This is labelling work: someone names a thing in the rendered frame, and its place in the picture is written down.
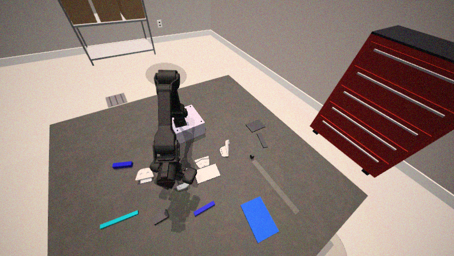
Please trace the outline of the cyan flat bar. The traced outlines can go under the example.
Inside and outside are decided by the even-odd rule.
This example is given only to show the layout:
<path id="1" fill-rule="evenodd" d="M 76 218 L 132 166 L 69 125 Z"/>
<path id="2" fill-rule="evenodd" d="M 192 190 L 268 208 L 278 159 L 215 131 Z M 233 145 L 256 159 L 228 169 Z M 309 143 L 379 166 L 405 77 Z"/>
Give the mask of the cyan flat bar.
<path id="1" fill-rule="evenodd" d="M 121 221 L 123 221 L 123 220 L 126 220 L 126 219 L 128 219 L 128 218 L 131 218 L 131 217 L 133 217 L 133 216 L 135 216 L 135 215 L 138 215 L 138 214 L 139 214 L 139 211 L 137 210 L 137 211 L 134 211 L 134 212 L 132 212 L 132 213 L 126 214 L 126 215 L 124 215 L 124 216 L 121 216 L 121 217 L 119 217 L 119 218 L 117 218 L 117 219 L 115 219 L 115 220 L 112 220 L 112 221 L 110 221 L 110 222 L 103 223 L 103 224 L 100 225 L 100 229 L 103 229 L 103 228 L 108 227 L 108 226 L 110 226 L 110 225 L 117 224 L 117 223 L 119 223 L 119 222 L 121 222 Z"/>

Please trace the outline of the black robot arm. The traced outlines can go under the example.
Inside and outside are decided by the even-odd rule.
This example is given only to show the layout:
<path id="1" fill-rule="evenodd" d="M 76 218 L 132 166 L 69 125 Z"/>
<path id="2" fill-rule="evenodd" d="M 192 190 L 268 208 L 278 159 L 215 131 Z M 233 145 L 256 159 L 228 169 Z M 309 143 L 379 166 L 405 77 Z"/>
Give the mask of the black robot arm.
<path id="1" fill-rule="evenodd" d="M 154 184 L 168 190 L 175 184 L 176 164 L 180 157 L 180 143 L 172 129 L 172 118 L 176 128 L 186 126 L 188 112 L 179 100 L 180 74 L 177 70 L 158 70 L 154 83 L 158 96 L 158 131 L 152 149 L 154 164 L 159 164 Z"/>

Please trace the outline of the blue rectangular block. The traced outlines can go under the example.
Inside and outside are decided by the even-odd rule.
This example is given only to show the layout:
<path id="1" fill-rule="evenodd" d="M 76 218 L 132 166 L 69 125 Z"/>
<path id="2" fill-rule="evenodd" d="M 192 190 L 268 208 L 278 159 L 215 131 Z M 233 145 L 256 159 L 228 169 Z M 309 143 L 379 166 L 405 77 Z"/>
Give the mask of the blue rectangular block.
<path id="1" fill-rule="evenodd" d="M 122 169 L 122 168 L 132 168 L 133 167 L 133 162 L 123 162 L 123 163 L 113 163 L 112 168 L 113 169 Z"/>

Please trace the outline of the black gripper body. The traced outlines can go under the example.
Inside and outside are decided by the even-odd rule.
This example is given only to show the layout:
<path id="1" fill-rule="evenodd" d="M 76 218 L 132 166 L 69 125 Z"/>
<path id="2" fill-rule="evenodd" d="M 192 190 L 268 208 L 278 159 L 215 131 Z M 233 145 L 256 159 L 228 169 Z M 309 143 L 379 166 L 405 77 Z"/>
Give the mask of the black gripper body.
<path id="1" fill-rule="evenodd" d="M 182 182 L 191 185 L 197 175 L 197 170 L 191 167 L 188 167 L 185 171 L 185 167 L 181 166 L 182 163 L 179 162 L 180 157 L 178 158 L 178 163 L 176 164 L 176 176 L 182 178 Z M 155 173 L 158 172 L 159 164 L 154 164 L 154 161 L 150 164 L 150 171 Z"/>

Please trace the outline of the blue flat rectangular plate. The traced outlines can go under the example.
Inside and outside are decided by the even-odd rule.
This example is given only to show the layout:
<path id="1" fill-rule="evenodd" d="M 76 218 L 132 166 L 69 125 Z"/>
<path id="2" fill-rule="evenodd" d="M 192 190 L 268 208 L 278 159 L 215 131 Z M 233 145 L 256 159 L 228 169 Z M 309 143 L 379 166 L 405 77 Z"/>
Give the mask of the blue flat rectangular plate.
<path id="1" fill-rule="evenodd" d="M 257 242 L 279 232 L 261 197 L 241 205 Z"/>

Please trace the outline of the blue rectangular bar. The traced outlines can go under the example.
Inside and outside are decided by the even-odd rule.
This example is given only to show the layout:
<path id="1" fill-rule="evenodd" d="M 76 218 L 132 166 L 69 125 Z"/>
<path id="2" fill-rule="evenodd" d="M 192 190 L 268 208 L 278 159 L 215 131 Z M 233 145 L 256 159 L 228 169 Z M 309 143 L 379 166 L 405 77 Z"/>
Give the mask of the blue rectangular bar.
<path id="1" fill-rule="evenodd" d="M 197 211 L 194 212 L 194 215 L 197 216 L 201 213 L 203 213 L 204 211 L 210 209 L 211 207 L 213 207 L 215 205 L 214 201 L 210 202 L 209 204 L 205 205 L 204 207 L 198 209 Z"/>

